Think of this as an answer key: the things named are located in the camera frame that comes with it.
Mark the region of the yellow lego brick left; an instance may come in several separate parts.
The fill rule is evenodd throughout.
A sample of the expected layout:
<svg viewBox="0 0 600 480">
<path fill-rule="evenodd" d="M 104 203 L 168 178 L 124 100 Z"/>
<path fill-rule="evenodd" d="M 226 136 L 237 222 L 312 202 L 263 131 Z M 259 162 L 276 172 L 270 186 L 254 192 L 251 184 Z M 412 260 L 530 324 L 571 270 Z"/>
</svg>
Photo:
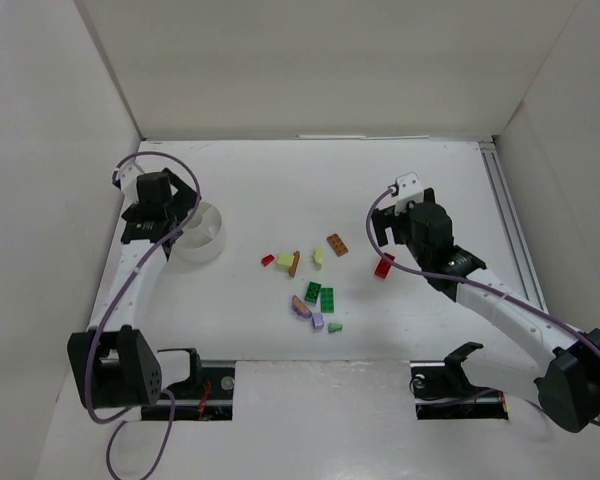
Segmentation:
<svg viewBox="0 0 600 480">
<path fill-rule="evenodd" d="M 282 253 L 276 258 L 276 267 L 284 271 L 289 271 L 293 266 L 294 259 L 295 256 L 293 254 Z"/>
</svg>

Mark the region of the light green lego slope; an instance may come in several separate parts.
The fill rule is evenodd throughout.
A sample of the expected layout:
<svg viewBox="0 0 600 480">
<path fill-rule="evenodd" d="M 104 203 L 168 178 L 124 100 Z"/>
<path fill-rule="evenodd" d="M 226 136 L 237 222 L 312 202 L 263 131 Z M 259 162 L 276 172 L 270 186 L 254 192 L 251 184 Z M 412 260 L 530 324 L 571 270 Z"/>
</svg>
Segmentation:
<svg viewBox="0 0 600 480">
<path fill-rule="evenodd" d="M 343 329 L 343 325 L 340 323 L 329 323 L 327 326 L 327 331 L 329 333 L 340 332 Z"/>
</svg>

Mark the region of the aluminium rail right side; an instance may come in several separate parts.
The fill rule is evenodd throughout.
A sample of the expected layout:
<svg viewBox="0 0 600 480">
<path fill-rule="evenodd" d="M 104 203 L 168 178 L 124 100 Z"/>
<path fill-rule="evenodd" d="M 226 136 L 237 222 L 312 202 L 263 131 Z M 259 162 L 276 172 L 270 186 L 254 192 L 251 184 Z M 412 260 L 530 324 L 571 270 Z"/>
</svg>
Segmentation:
<svg viewBox="0 0 600 480">
<path fill-rule="evenodd" d="M 521 291 L 527 300 L 545 310 L 547 305 L 542 287 L 507 185 L 496 145 L 493 141 L 481 141 L 478 146 L 503 224 Z"/>
</svg>

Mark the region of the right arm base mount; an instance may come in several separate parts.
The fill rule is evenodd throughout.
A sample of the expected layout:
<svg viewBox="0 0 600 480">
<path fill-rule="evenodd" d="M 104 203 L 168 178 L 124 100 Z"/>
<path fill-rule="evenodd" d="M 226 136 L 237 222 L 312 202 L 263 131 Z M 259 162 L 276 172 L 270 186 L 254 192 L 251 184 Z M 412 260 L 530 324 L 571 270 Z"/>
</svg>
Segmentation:
<svg viewBox="0 0 600 480">
<path fill-rule="evenodd" d="M 409 390 L 418 420 L 508 420 L 502 392 L 472 385 L 463 362 L 483 345 L 467 342 L 442 360 L 410 362 Z"/>
</svg>

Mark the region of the brown curved lego piece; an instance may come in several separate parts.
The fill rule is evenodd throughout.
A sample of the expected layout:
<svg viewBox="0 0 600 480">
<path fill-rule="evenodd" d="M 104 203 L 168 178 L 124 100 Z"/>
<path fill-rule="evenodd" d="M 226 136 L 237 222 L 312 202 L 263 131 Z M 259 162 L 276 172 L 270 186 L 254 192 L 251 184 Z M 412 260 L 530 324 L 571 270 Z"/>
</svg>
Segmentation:
<svg viewBox="0 0 600 480">
<path fill-rule="evenodd" d="M 301 255 L 301 253 L 299 250 L 296 250 L 293 253 L 291 267 L 289 268 L 289 271 L 288 271 L 291 278 L 294 278 L 296 276 L 298 265 L 299 265 L 299 260 L 300 260 L 300 255 Z"/>
</svg>

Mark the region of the small red lego piece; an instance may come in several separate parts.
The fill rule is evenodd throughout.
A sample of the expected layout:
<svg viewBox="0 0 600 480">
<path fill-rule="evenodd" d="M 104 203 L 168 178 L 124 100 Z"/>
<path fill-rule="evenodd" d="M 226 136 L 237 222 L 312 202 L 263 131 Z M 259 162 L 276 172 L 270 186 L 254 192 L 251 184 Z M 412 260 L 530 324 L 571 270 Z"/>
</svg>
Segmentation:
<svg viewBox="0 0 600 480">
<path fill-rule="evenodd" d="M 273 255 L 267 255 L 265 257 L 262 258 L 261 260 L 261 264 L 263 266 L 268 266 L 269 264 L 271 264 L 273 261 L 275 260 L 275 257 Z"/>
</svg>

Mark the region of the green long lego brick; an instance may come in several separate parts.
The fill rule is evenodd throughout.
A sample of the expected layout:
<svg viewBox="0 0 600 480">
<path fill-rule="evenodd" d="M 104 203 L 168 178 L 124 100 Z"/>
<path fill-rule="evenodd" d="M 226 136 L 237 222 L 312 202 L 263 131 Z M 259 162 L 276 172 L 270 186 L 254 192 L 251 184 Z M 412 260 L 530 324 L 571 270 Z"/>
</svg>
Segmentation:
<svg viewBox="0 0 600 480">
<path fill-rule="evenodd" d="M 335 296 L 333 288 L 322 288 L 320 291 L 319 300 L 320 310 L 322 313 L 333 313 L 335 311 Z"/>
</svg>

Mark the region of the purple arched lego piece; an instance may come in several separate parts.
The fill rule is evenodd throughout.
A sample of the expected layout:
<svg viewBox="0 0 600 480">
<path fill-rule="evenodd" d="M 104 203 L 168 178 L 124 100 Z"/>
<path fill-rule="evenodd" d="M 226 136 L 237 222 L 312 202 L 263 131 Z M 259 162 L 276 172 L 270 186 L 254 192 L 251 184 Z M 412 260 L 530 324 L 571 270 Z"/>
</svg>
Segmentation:
<svg viewBox="0 0 600 480">
<path fill-rule="evenodd" d="M 311 319 L 312 311 L 306 306 L 306 304 L 296 295 L 292 297 L 291 301 L 292 310 L 301 318 Z"/>
</svg>

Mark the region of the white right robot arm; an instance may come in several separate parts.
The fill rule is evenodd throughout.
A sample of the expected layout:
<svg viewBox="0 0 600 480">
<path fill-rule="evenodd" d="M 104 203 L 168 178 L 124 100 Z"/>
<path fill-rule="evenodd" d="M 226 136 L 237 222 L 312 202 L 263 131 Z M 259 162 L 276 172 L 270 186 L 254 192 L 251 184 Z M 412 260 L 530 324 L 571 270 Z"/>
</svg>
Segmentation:
<svg viewBox="0 0 600 480">
<path fill-rule="evenodd" d="M 449 301 L 489 322 L 530 358 L 528 366 L 491 360 L 482 343 L 467 341 L 441 360 L 411 368 L 415 397 L 430 408 L 451 409 L 498 392 L 519 397 L 557 426 L 578 433 L 600 427 L 600 329 L 584 332 L 521 298 L 486 263 L 454 242 L 453 224 L 431 188 L 396 203 L 372 205 L 365 219 L 375 252 L 388 242 L 405 246 L 417 266 L 402 270 L 423 278 Z"/>
</svg>

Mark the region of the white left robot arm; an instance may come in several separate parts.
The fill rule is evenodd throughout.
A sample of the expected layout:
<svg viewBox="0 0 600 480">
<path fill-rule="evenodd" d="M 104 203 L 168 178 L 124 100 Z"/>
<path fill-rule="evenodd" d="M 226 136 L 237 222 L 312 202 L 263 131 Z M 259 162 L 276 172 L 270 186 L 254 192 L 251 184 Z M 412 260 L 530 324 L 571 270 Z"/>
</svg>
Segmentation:
<svg viewBox="0 0 600 480">
<path fill-rule="evenodd" d="M 109 294 L 83 332 L 69 337 L 67 353 L 82 404 L 93 410 L 148 407 L 167 387 L 198 386 L 201 360 L 192 347 L 156 351 L 141 327 L 150 297 L 198 199 L 169 169 L 139 175 L 123 211 L 124 229 Z"/>
</svg>

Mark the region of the red lego brick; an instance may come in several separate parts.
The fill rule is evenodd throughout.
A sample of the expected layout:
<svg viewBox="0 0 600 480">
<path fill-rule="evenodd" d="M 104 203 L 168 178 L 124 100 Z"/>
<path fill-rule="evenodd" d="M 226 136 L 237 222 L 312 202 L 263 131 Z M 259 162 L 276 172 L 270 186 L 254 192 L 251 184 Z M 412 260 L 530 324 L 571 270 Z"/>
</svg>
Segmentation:
<svg viewBox="0 0 600 480">
<path fill-rule="evenodd" d="M 383 255 L 383 257 L 380 259 L 380 261 L 378 262 L 375 271 L 374 271 L 374 275 L 377 278 L 380 279 L 386 279 L 388 277 L 388 274 L 392 268 L 392 261 L 395 259 L 395 257 L 389 253 L 385 253 Z"/>
</svg>

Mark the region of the white round divided container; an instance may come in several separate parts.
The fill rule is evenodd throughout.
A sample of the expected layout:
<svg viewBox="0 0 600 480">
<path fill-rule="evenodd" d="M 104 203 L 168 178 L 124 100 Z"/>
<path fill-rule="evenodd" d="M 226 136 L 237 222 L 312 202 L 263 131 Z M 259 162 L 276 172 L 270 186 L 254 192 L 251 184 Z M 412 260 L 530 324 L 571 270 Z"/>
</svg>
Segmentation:
<svg viewBox="0 0 600 480">
<path fill-rule="evenodd" d="M 202 201 L 176 241 L 173 253 L 188 265 L 199 267 L 214 261 L 226 246 L 226 224 L 220 210 Z"/>
</svg>

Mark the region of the orange flat lego brick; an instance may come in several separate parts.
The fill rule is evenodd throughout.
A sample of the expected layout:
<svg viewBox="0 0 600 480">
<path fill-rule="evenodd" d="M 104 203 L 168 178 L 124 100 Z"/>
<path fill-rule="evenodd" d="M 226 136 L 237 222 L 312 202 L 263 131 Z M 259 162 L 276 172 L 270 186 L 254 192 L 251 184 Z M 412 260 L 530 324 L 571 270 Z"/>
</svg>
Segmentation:
<svg viewBox="0 0 600 480">
<path fill-rule="evenodd" d="M 338 257 L 348 253 L 348 247 L 337 233 L 327 236 L 326 241 Z"/>
</svg>

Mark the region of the lilac small lego brick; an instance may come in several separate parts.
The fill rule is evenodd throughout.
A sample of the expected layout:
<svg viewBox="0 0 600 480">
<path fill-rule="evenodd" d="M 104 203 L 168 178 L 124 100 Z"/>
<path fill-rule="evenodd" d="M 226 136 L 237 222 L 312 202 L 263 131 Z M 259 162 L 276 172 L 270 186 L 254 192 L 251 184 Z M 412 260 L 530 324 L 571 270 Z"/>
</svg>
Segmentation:
<svg viewBox="0 0 600 480">
<path fill-rule="evenodd" d="M 324 329 L 325 321 L 324 321 L 324 316 L 322 313 L 313 312 L 311 321 L 312 321 L 312 327 L 313 327 L 314 331 L 321 331 Z"/>
</svg>

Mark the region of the green square lego brick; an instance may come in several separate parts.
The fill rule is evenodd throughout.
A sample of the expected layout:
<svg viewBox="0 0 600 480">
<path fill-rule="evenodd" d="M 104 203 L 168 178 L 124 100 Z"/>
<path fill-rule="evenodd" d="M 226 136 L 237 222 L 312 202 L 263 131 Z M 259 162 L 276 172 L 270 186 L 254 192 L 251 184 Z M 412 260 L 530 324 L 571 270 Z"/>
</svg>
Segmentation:
<svg viewBox="0 0 600 480">
<path fill-rule="evenodd" d="M 304 301 L 309 304 L 315 304 L 319 299 L 321 288 L 322 285 L 320 283 L 310 282 L 304 295 Z"/>
</svg>

